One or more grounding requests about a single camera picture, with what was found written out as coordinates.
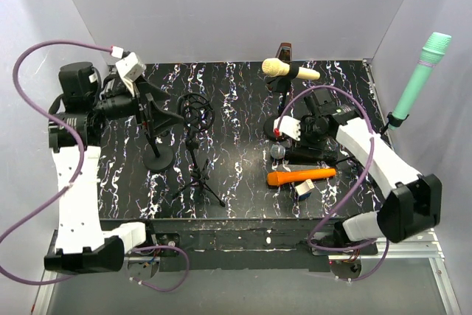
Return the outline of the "cream microphone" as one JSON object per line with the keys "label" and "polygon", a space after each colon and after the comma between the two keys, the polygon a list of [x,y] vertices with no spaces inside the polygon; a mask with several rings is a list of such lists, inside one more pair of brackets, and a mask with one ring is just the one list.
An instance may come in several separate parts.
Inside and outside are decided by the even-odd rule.
{"label": "cream microphone", "polygon": [[278,58],[267,58],[262,62],[263,73],[269,77],[292,77],[302,80],[318,80],[320,73],[295,64],[282,62]]}

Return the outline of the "black silver-mesh microphone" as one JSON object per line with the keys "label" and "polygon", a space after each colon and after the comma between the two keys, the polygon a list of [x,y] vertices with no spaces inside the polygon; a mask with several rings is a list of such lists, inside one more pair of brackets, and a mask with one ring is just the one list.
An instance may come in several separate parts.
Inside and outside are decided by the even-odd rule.
{"label": "black silver-mesh microphone", "polygon": [[338,158],[337,152],[331,150],[286,148],[281,145],[272,145],[270,148],[270,155],[275,160],[326,162],[328,164],[335,163]]}

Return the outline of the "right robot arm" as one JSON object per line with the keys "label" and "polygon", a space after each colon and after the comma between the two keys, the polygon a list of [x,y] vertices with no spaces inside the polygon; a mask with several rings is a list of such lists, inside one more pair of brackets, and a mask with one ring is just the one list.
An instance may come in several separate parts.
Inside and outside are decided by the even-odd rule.
{"label": "right robot arm", "polygon": [[371,176],[384,197],[378,211],[364,212],[339,221],[333,227],[333,248],[350,254],[368,241],[386,238],[399,243],[433,228],[440,222],[441,181],[423,175],[403,161],[373,131],[367,113],[356,101],[343,107],[332,99],[331,86],[316,86],[327,103],[316,102],[319,117],[327,121],[328,133],[363,167],[357,185]]}

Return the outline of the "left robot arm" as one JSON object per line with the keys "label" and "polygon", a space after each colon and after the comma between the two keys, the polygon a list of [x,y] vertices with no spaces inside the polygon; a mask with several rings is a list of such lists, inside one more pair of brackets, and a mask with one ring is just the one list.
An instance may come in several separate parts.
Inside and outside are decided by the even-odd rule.
{"label": "left robot arm", "polygon": [[125,255],[134,249],[151,255],[156,236],[145,223],[133,221],[104,232],[97,204],[97,169],[105,123],[135,117],[150,150],[143,153],[145,167],[153,173],[169,169],[173,149],[156,143],[156,136],[183,122],[181,116],[158,107],[170,95],[149,83],[146,66],[126,69],[123,61],[105,79],[90,62],[70,63],[60,68],[63,90],[49,108],[49,146],[59,182],[73,171],[76,158],[84,162],[72,186],[59,198],[59,227],[55,242],[44,258],[48,271],[61,274],[92,274],[119,271]]}

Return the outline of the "tripod shock-mount mic stand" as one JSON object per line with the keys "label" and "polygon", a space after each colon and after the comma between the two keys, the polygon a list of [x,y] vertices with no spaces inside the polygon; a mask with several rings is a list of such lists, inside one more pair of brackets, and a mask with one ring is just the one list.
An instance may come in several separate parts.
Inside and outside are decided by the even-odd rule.
{"label": "tripod shock-mount mic stand", "polygon": [[226,203],[220,198],[213,189],[207,184],[209,179],[209,158],[202,167],[197,163],[195,152],[200,148],[201,143],[198,136],[208,131],[215,121],[215,110],[211,102],[202,94],[189,92],[179,97],[177,102],[177,114],[184,118],[185,147],[190,153],[192,167],[190,170],[191,181],[180,187],[173,194],[172,199],[177,199],[185,190],[191,187],[198,189],[199,193],[203,191],[210,192],[220,204],[225,207]]}

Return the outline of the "orange microphone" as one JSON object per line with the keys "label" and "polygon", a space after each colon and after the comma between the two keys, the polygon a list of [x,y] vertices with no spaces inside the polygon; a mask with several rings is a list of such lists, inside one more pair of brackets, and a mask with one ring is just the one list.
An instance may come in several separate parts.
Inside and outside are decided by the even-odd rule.
{"label": "orange microphone", "polygon": [[284,184],[300,182],[305,180],[328,179],[336,175],[334,168],[319,168],[312,170],[298,170],[291,172],[274,171],[267,175],[267,184],[278,187]]}

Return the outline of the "round-base stand for cream mic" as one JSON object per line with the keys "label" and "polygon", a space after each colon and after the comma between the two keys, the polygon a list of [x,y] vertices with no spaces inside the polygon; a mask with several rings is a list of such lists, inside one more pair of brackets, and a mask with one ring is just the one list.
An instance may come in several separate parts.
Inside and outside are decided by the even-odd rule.
{"label": "round-base stand for cream mic", "polygon": [[292,79],[285,77],[267,78],[266,86],[277,99],[277,103],[275,104],[274,113],[264,122],[263,132],[269,140],[277,142],[282,140],[282,138],[276,137],[274,133],[274,122],[285,109],[288,95],[291,92]]}

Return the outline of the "short round-base mic stand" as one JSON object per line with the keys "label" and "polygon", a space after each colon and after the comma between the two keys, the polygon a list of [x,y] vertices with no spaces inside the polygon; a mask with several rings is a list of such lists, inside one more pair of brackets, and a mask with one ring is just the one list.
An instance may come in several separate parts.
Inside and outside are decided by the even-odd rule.
{"label": "short round-base mic stand", "polygon": [[157,144],[155,136],[149,127],[145,129],[145,136],[150,150],[143,155],[143,164],[151,173],[161,173],[168,170],[174,163],[174,151],[170,146]]}

